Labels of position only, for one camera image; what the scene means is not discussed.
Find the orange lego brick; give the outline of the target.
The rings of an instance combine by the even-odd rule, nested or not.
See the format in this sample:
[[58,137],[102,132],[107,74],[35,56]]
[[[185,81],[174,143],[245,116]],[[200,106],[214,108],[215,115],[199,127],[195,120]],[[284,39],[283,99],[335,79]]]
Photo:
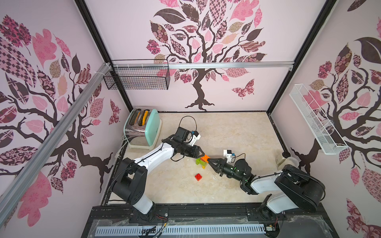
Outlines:
[[200,159],[202,160],[202,161],[204,161],[204,162],[206,162],[206,163],[209,163],[209,156],[207,156],[207,155],[204,155],[203,157],[201,157]]

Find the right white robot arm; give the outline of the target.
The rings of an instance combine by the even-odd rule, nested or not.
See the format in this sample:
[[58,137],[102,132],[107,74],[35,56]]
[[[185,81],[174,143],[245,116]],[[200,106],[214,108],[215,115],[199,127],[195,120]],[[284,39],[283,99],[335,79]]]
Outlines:
[[240,189],[248,195],[269,192],[258,212],[270,220],[274,215],[300,208],[306,212],[316,212],[325,198],[325,186],[318,179],[293,165],[285,165],[282,170],[270,175],[256,176],[244,159],[230,165],[227,159],[208,159],[209,165],[220,176],[240,182]]

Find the red lego brick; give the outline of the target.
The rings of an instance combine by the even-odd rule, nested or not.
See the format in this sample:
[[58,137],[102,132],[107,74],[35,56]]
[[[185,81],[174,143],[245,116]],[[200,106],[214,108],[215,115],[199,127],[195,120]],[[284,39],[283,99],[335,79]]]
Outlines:
[[196,179],[197,181],[200,181],[200,180],[202,179],[202,176],[201,176],[200,174],[196,174],[196,175],[195,175],[195,179]]

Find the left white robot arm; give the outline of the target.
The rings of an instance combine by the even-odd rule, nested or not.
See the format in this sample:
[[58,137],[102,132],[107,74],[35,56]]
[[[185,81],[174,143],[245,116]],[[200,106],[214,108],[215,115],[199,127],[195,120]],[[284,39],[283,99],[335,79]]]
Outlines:
[[180,154],[198,159],[204,156],[202,149],[195,145],[200,139],[198,131],[178,127],[175,134],[149,153],[134,160],[125,158],[118,167],[110,190],[143,215],[150,215],[155,203],[145,193],[147,177],[161,163]]

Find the long green lego brick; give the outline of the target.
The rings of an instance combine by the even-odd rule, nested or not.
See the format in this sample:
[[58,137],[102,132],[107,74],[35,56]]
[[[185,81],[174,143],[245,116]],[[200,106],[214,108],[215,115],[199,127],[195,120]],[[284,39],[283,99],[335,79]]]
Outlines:
[[201,158],[196,159],[196,165],[203,165]]

